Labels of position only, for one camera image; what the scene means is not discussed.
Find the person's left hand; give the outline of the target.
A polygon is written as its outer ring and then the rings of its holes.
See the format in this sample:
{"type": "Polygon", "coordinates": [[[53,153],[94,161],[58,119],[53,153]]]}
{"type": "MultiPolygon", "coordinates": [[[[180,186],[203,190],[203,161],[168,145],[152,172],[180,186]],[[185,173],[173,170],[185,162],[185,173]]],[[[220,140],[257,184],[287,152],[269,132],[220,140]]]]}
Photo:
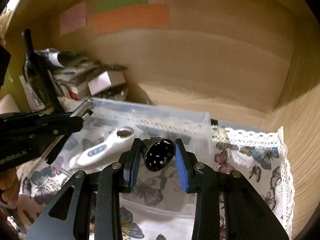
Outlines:
{"type": "Polygon", "coordinates": [[[8,205],[14,205],[18,201],[20,182],[17,178],[16,168],[1,172],[0,180],[1,200],[8,205]]]}

